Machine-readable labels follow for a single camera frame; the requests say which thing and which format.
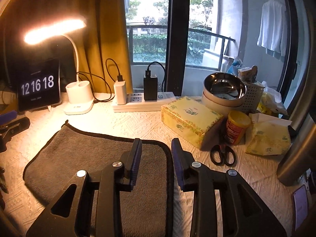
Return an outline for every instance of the stainless steel bowl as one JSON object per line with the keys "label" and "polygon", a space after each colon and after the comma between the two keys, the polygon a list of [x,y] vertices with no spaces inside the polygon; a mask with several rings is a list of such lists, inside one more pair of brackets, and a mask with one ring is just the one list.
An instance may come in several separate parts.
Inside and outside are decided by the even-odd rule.
{"label": "stainless steel bowl", "polygon": [[246,90],[245,84],[238,77],[227,73],[214,73],[204,80],[205,97],[227,107],[242,105]]}

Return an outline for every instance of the desk lamp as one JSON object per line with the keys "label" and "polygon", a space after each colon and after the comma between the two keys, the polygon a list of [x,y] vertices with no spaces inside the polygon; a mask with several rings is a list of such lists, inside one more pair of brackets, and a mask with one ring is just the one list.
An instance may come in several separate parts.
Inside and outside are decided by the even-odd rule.
{"label": "desk lamp", "polygon": [[78,115],[84,114],[91,110],[93,106],[94,97],[92,95],[90,82],[79,81],[79,57],[78,50],[75,42],[72,40],[67,33],[84,28],[86,26],[82,19],[66,19],[63,21],[56,22],[52,25],[43,26],[29,31],[24,38],[24,41],[28,44],[38,44],[45,39],[54,36],[64,36],[68,38],[75,50],[76,54],[76,82],[72,82],[66,86],[69,102],[64,108],[64,112],[67,115]]}

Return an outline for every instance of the scissors handle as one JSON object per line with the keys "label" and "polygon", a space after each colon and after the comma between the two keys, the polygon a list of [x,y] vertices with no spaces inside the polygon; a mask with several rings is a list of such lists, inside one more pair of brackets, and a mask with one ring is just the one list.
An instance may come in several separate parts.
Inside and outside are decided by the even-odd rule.
{"label": "scissors handle", "polygon": [[[233,155],[233,162],[232,163],[228,163],[228,161],[227,161],[229,153],[231,153]],[[229,146],[225,147],[225,153],[223,153],[223,157],[224,157],[224,163],[225,163],[226,166],[233,166],[235,164],[236,154],[233,151],[233,149],[230,148]]]}
{"label": "scissors handle", "polygon": [[[218,152],[218,155],[219,155],[219,158],[220,158],[220,161],[217,162],[215,161],[214,157],[213,157],[213,154]],[[217,166],[221,166],[223,163],[224,163],[224,156],[221,152],[221,147],[220,145],[215,145],[212,149],[211,149],[211,152],[210,152],[210,158],[211,158],[211,161],[213,162],[213,164],[217,165]]]}

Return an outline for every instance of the power strip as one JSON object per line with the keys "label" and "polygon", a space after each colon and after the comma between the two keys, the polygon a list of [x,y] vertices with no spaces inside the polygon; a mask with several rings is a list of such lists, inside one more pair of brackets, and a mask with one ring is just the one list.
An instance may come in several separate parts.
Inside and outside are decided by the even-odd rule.
{"label": "power strip", "polygon": [[141,112],[160,111],[161,106],[176,100],[173,92],[159,92],[157,101],[145,101],[144,93],[131,93],[127,95],[127,103],[117,105],[116,98],[112,102],[114,112]]}

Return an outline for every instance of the curtain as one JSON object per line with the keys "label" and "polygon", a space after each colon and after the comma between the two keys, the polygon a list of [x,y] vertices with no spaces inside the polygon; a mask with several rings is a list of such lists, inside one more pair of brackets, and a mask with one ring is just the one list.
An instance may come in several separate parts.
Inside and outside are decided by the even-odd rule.
{"label": "curtain", "polygon": [[[38,45],[28,45],[23,37],[33,28],[78,15],[86,19],[87,26],[68,35],[78,48],[79,70],[104,77],[113,92],[113,81],[105,68],[106,59],[112,58],[126,80],[127,91],[132,92],[124,0],[11,0],[0,17],[1,26],[5,28],[8,67],[17,62],[35,63],[58,57],[63,61],[65,78],[75,79],[69,40],[56,37]],[[116,79],[118,72],[113,62],[108,62],[108,70]],[[87,77],[95,92],[110,92],[101,79]]]}

